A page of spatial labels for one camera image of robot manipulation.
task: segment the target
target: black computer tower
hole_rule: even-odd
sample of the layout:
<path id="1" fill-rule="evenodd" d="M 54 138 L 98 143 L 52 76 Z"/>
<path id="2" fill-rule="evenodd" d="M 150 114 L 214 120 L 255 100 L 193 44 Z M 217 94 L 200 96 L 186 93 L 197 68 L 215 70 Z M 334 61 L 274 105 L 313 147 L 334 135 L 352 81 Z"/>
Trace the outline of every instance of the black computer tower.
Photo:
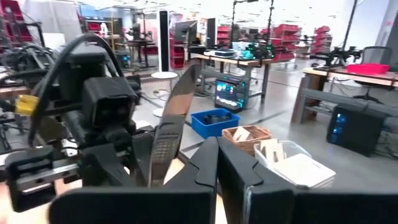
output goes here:
<path id="1" fill-rule="evenodd" d="M 338 105 L 333 110 L 326 140 L 369 157 L 375 150 L 387 114 L 367 106 Z"/>
<path id="2" fill-rule="evenodd" d="M 216 44 L 216 18 L 207 19 L 206 47 L 210 48 Z"/>

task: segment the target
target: yellow connector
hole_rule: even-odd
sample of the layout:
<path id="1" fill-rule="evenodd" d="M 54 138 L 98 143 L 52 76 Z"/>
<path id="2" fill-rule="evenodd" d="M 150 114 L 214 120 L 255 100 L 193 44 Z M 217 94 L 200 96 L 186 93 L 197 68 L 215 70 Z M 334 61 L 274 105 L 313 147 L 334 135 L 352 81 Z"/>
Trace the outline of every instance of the yellow connector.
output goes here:
<path id="1" fill-rule="evenodd" d="M 30 116 L 35 110 L 39 98 L 32 95 L 19 95 L 19 99 L 16 101 L 15 113 Z"/>

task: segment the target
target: wooden block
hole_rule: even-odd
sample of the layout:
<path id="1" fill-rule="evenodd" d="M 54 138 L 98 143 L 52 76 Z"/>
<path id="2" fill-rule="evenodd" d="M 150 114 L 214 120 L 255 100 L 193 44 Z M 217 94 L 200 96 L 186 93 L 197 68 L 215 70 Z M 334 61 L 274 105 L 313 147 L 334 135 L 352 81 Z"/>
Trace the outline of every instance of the wooden block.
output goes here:
<path id="1" fill-rule="evenodd" d="M 273 144 L 277 144 L 278 143 L 278 139 L 266 139 L 266 140 L 262 140 L 260 142 L 260 151 L 261 153 L 267 157 L 267 153 L 266 153 L 266 148 L 267 146 L 273 145 Z"/>
<path id="2" fill-rule="evenodd" d="M 275 162 L 280 162 L 285 159 L 285 152 L 282 143 L 274 144 L 273 146 L 274 154 L 276 154 L 276 158 L 274 156 Z"/>
<path id="3" fill-rule="evenodd" d="M 248 139 L 250 135 L 250 132 L 242 127 L 238 127 L 235 131 L 234 136 L 232 137 L 232 139 L 234 139 L 234 141 L 240 142 L 240 141 L 245 141 Z"/>

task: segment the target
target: light stand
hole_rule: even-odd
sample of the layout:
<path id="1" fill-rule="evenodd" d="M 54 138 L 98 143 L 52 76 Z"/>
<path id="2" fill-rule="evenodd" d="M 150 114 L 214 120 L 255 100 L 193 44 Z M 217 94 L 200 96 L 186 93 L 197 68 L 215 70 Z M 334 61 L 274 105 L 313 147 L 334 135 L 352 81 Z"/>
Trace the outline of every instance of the light stand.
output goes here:
<path id="1" fill-rule="evenodd" d="M 234 21 L 235 21 L 235 6 L 237 3 L 242 2 L 256 2 L 258 0 L 242 0 L 242 1 L 234 1 L 233 8 L 232 8 L 232 25 L 231 25 L 231 33 L 229 34 L 229 47 L 232 49 L 232 38 L 233 38 L 233 31 L 234 31 Z"/>
<path id="2" fill-rule="evenodd" d="M 351 15 L 349 17 L 349 21 L 348 21 L 348 26 L 347 26 L 347 31 L 344 37 L 344 41 L 343 41 L 343 46 L 341 48 L 341 51 L 344 52 L 346 45 L 347 45 L 347 40 L 348 40 L 348 35 L 349 35 L 349 31 L 351 30 L 351 25 L 353 23 L 353 19 L 354 19 L 354 14 L 355 14 L 355 10 L 356 10 L 356 5 L 358 4 L 358 0 L 354 0 L 354 6 L 353 9 L 351 10 Z M 340 56 L 339 60 L 338 60 L 339 65 L 344 66 L 346 64 L 345 60 L 343 59 L 342 56 Z"/>
<path id="3" fill-rule="evenodd" d="M 269 8 L 269 17 L 268 17 L 268 26 L 267 26 L 267 39 L 266 43 L 268 45 L 269 39 L 271 38 L 271 17 L 272 17 L 272 10 L 274 10 L 274 0 L 271 0 L 271 7 Z"/>

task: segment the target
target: monitor screen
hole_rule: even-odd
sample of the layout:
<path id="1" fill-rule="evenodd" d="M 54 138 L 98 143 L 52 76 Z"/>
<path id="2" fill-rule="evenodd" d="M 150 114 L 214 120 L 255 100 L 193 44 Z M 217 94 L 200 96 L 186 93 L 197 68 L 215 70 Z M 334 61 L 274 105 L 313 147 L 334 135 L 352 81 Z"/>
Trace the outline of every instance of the monitor screen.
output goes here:
<path id="1" fill-rule="evenodd" d="M 237 86 L 234 83 L 224 82 L 222 80 L 216 81 L 216 101 L 226 103 L 231 106 L 243 107 L 243 96 L 238 93 Z"/>
<path id="2" fill-rule="evenodd" d="M 258 34 L 259 29 L 249 29 L 249 34 Z"/>
<path id="3" fill-rule="evenodd" d="M 186 42 L 189 30 L 189 42 L 197 40 L 197 21 L 178 22 L 175 24 L 174 41 Z"/>

